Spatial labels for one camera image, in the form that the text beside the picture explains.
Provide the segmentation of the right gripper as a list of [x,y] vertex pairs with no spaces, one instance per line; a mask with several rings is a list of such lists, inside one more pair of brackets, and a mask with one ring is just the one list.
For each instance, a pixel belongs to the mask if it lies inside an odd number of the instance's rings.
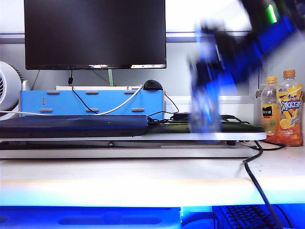
[[191,89],[213,88],[237,91],[233,76],[236,71],[238,44],[220,24],[202,21],[195,26],[197,56],[188,57]]

